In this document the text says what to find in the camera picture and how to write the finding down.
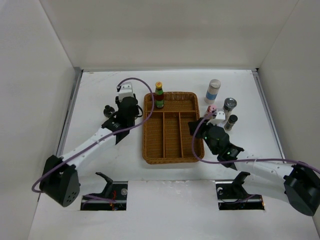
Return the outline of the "white salt grinder black top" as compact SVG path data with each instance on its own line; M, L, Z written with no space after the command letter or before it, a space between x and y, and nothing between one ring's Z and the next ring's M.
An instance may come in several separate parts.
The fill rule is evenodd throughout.
M112 118L117 114L117 111L110 105L106 105L103 110L103 114L106 118Z

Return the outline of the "red sauce bottle yellow cap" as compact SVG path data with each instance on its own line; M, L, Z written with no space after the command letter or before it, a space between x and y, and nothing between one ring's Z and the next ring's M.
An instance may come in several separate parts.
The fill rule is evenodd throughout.
M157 108L164 107L164 91L162 82L158 81L155 83L155 106Z

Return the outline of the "tall blue label spice jar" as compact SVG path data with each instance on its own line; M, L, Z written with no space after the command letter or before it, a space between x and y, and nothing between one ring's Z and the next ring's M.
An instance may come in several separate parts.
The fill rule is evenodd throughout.
M213 104L217 98L218 92L221 87L221 82L218 79L212 79L209 82L206 94L205 94L205 102L209 105Z

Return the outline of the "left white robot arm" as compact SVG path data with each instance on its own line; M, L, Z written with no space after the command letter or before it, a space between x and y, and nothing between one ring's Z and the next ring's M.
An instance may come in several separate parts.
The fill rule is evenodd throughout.
M96 172L97 180L81 178L80 172L108 148L116 146L135 126L141 115L134 93L115 98L118 110L111 114L97 132L74 150L60 157L50 156L43 169L40 190L62 207L71 205L78 195L88 199L105 200L112 195L113 180Z

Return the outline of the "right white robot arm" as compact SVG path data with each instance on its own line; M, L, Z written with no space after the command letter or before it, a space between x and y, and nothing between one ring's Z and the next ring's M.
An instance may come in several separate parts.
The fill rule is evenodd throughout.
M230 136L206 118L188 122L192 139L204 140L216 161L197 159L238 171L232 192L238 198L263 195L290 204L306 216L314 216L320 206L320 171L302 161L260 158L230 142Z

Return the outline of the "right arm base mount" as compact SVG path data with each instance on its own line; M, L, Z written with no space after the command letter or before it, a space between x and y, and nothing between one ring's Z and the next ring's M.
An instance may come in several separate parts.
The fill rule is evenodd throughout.
M247 172L240 172L233 180L215 182L219 210L265 210L262 196L248 194L243 188L244 180L249 175Z

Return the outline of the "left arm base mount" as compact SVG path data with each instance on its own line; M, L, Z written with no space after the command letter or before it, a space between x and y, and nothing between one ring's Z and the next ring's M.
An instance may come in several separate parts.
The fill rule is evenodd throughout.
M96 172L94 177L85 178L80 210L82 211L125 211L127 209L127 181L113 181L107 175Z

